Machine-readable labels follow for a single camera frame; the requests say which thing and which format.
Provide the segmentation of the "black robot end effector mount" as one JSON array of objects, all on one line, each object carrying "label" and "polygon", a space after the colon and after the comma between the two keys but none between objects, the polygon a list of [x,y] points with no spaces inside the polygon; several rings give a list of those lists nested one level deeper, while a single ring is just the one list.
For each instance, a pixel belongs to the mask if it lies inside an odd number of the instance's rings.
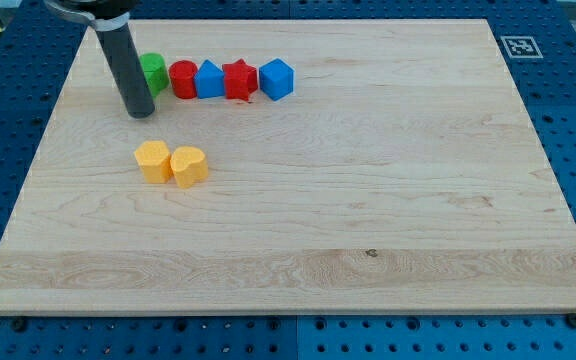
[{"label": "black robot end effector mount", "polygon": [[95,31],[113,31],[126,25],[138,0],[44,0],[56,17]]}]

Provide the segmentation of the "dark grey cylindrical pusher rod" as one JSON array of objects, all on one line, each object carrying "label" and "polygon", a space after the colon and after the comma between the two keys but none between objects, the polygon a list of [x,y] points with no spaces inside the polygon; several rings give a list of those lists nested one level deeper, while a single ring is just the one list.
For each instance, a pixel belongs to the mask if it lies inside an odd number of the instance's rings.
[{"label": "dark grey cylindrical pusher rod", "polygon": [[126,112],[134,119],[149,117],[154,100],[127,23],[95,31]]}]

